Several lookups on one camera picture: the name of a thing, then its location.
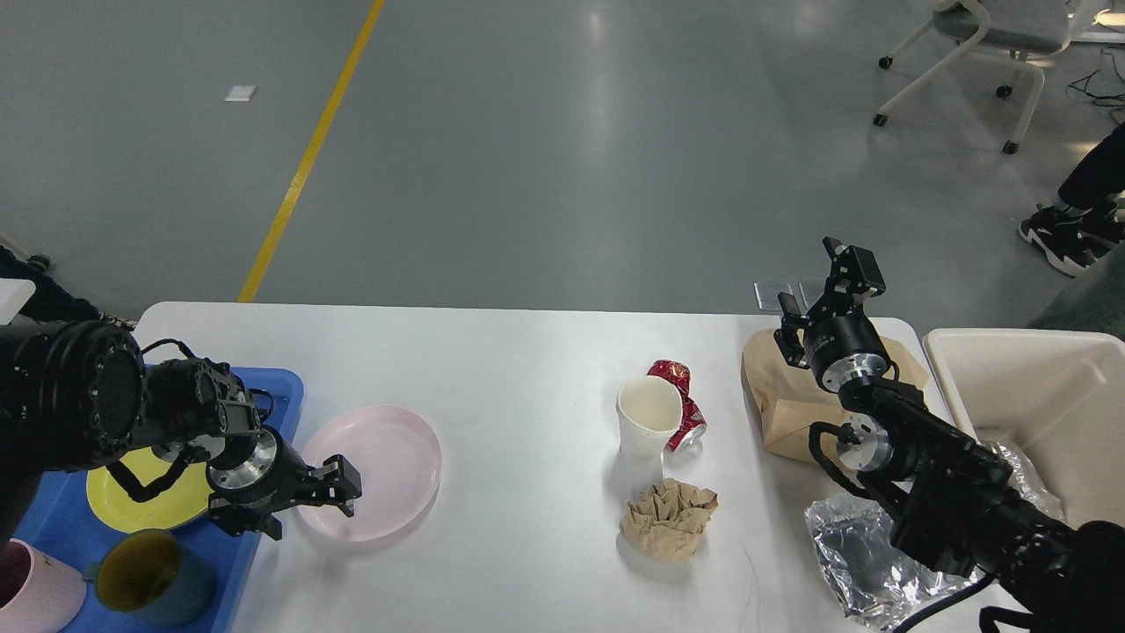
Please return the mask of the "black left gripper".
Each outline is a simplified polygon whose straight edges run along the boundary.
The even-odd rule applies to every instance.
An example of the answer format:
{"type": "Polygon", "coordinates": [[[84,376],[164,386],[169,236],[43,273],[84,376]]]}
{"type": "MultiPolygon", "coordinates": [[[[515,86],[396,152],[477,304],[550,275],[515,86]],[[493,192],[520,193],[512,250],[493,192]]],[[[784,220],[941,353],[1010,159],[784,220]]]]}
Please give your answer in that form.
{"type": "Polygon", "coordinates": [[[363,492],[362,474],[346,456],[331,455],[313,469],[269,426],[227,438],[206,477],[212,488],[207,517],[233,537],[253,532],[280,541],[284,527],[273,513],[294,506],[330,506],[352,518],[363,492]]]}

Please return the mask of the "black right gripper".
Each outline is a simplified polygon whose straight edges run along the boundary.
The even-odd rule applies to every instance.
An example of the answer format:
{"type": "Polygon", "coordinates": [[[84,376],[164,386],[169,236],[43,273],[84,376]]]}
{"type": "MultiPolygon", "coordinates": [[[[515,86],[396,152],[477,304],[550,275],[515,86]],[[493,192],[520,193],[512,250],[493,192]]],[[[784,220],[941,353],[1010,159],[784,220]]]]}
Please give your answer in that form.
{"type": "Polygon", "coordinates": [[[789,367],[810,367],[824,391],[839,394],[856,378],[888,373],[888,350],[863,309],[864,302],[886,292],[886,283],[871,250],[830,236],[821,244],[831,260],[821,311],[806,317],[794,295],[777,293],[782,324],[773,338],[789,367]]]}

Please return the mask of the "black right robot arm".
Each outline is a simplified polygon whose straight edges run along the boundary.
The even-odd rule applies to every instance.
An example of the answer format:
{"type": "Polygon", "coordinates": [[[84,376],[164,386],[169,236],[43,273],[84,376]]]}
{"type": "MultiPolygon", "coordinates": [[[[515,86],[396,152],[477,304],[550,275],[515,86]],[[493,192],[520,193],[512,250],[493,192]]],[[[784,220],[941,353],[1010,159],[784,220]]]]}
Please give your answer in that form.
{"type": "Polygon", "coordinates": [[[808,369],[849,419],[811,422],[808,447],[832,481],[876,501],[893,521],[892,546],[932,571],[983,576],[897,626],[917,624],[1000,584],[1022,611],[989,606],[979,629],[1120,632],[1120,525],[1094,519],[1072,528],[1010,486],[1012,465],[927,409],[920,389],[888,377],[889,356],[863,304],[885,292],[873,252],[824,238],[831,271],[824,295],[801,311],[778,293],[774,340],[790,367],[808,369]]]}

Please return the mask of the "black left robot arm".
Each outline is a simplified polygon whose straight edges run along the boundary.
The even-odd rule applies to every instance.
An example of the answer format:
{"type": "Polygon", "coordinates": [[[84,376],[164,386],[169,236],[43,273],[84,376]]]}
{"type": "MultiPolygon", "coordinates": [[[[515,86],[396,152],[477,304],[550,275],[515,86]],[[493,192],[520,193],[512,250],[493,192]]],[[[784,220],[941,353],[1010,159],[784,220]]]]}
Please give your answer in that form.
{"type": "Polygon", "coordinates": [[[151,501],[201,463],[207,517],[230,536],[280,540],[277,513],[292,507],[354,515],[362,480],[345,456],[306,464],[266,422],[260,389],[179,349],[148,367],[132,333],[107,322],[4,325],[3,539],[48,471],[106,468],[133,501],[151,501]]]}

